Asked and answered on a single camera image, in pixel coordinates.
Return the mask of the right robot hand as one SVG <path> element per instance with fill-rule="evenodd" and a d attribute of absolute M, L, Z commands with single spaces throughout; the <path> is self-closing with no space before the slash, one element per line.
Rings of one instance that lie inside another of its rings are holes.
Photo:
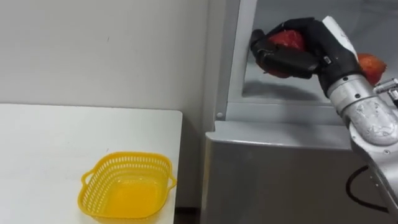
<path fill-rule="evenodd" d="M 287 47 L 270 40 L 283 31 L 301 36 L 304 49 Z M 249 48 L 256 63 L 272 75 L 309 79 L 317 75 L 322 90 L 350 75 L 364 75 L 356 54 L 344 47 L 327 26 L 313 17 L 290 19 L 270 32 L 252 31 Z"/>

